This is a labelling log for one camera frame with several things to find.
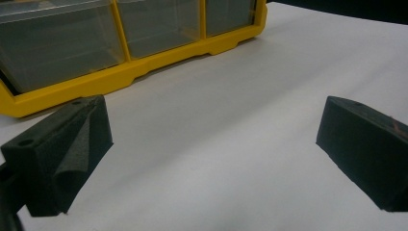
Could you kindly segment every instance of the transparent plastic bin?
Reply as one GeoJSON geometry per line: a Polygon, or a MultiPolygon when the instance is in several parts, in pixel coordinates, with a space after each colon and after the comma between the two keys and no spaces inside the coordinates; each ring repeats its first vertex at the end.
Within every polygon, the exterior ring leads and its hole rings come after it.
{"type": "Polygon", "coordinates": [[[256,0],[206,0],[207,36],[253,24],[256,0]]]}
{"type": "Polygon", "coordinates": [[[109,0],[0,3],[0,68],[20,93],[124,62],[109,0]]]}
{"type": "Polygon", "coordinates": [[[117,0],[133,58],[199,40],[199,0],[117,0]]]}

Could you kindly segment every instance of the white table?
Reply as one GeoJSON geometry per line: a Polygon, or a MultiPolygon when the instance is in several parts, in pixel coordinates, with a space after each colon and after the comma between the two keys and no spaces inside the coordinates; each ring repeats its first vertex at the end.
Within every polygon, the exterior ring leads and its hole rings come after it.
{"type": "MultiPolygon", "coordinates": [[[[268,8],[258,38],[106,95],[115,145],[68,216],[23,208],[26,229],[405,230],[315,142],[327,95],[408,122],[408,26],[268,8]]],[[[0,143],[53,111],[0,116],[0,143]]]]}

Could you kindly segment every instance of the yellow frame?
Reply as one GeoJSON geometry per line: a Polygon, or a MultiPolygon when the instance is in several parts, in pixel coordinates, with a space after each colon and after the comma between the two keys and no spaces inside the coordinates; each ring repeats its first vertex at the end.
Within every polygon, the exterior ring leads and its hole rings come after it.
{"type": "Polygon", "coordinates": [[[132,82],[154,69],[204,55],[216,55],[235,48],[240,41],[262,33],[267,20],[267,0],[257,0],[254,24],[232,32],[206,38],[205,0],[200,0],[201,40],[146,58],[132,60],[121,25],[117,3],[112,3],[126,62],[50,87],[13,95],[0,81],[0,114],[23,117],[79,97],[106,94],[132,85],[132,82]]]}

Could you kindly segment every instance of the screw hole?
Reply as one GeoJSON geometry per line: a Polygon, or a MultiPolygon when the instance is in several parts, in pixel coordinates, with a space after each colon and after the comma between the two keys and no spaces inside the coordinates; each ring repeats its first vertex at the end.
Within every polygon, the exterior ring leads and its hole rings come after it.
{"type": "Polygon", "coordinates": [[[18,145],[20,145],[20,146],[26,146],[26,145],[28,145],[28,144],[30,144],[30,143],[32,143],[32,142],[33,142],[33,140],[25,140],[25,141],[19,142],[18,145]]]}

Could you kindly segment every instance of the black block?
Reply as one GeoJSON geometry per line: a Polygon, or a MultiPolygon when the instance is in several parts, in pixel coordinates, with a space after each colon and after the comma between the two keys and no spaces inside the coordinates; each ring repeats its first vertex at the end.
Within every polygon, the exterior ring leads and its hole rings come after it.
{"type": "Polygon", "coordinates": [[[33,217],[66,213],[113,145],[103,96],[64,106],[1,147],[33,217]]]}
{"type": "Polygon", "coordinates": [[[329,96],[317,144],[380,208],[408,211],[408,127],[361,103],[329,96]]]}

